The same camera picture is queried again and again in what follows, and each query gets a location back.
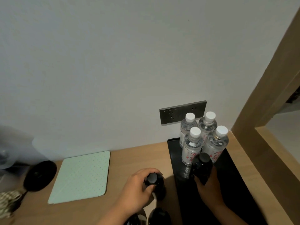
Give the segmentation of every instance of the black tray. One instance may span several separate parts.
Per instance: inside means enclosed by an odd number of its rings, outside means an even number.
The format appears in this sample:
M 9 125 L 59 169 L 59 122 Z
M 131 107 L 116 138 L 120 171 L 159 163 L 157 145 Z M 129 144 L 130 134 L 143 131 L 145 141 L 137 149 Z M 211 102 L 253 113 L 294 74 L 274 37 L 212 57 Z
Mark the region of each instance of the black tray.
M 181 161 L 179 138 L 169 139 L 168 148 L 175 178 L 183 225 L 220 224 L 201 200 L 196 183 L 188 181 L 189 167 Z M 225 204 L 249 225 L 267 224 L 227 149 L 215 162 Z

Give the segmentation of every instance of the hand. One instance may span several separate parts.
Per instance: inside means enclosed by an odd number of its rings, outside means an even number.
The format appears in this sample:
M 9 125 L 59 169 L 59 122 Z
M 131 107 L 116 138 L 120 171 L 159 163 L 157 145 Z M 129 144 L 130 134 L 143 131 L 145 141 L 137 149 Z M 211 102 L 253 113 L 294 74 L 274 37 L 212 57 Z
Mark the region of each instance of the hand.
M 214 166 L 212 167 L 212 172 L 205 185 L 202 185 L 199 178 L 196 176 L 194 179 L 201 199 L 211 211 L 220 205 L 225 205 L 217 177 L 217 170 Z
M 127 179 L 115 205 L 124 211 L 128 217 L 140 211 L 149 201 L 155 185 L 150 185 L 143 191 L 143 183 L 144 179 L 150 173 L 159 173 L 159 170 L 155 168 L 145 168 L 137 171 Z

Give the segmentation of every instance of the forearm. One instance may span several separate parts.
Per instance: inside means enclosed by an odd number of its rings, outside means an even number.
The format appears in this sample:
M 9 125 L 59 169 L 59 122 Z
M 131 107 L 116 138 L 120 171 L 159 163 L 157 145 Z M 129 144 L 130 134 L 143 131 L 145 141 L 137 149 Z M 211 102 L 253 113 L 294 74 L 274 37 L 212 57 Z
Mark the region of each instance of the forearm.
M 226 205 L 219 205 L 211 209 L 212 213 L 222 225 L 247 225 L 237 214 Z
M 129 217 L 122 208 L 114 205 L 97 225 L 123 225 Z

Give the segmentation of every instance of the black round object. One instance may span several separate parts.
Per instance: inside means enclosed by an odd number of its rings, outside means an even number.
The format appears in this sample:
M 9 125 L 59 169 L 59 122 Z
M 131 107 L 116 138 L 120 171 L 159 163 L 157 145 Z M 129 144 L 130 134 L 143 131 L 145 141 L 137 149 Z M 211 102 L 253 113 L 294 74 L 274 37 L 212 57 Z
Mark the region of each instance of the black round object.
M 57 171 L 57 166 L 52 161 L 44 161 L 33 166 L 27 173 L 24 180 L 26 191 L 40 191 L 53 180 Z
M 141 221 L 139 220 L 139 217 L 137 214 L 133 214 L 126 220 L 124 225 L 141 225 Z
M 212 160 L 204 152 L 196 155 L 192 162 L 191 176 L 196 175 L 203 185 L 207 182 L 212 171 Z
M 145 181 L 144 181 L 146 187 L 149 185 L 155 185 L 155 189 L 153 191 L 156 200 L 161 201 L 166 196 L 166 187 L 164 185 L 163 176 L 160 173 L 151 173 L 149 174 Z
M 162 208 L 155 208 L 149 215 L 148 225 L 171 225 L 169 213 Z

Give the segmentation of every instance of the light green mat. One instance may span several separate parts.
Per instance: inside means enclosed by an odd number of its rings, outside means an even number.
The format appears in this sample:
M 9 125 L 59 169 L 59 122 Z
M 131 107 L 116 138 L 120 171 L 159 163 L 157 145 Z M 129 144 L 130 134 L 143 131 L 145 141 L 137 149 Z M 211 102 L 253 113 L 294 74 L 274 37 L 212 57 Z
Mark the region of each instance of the light green mat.
M 48 204 L 98 197 L 105 193 L 110 152 L 64 159 Z

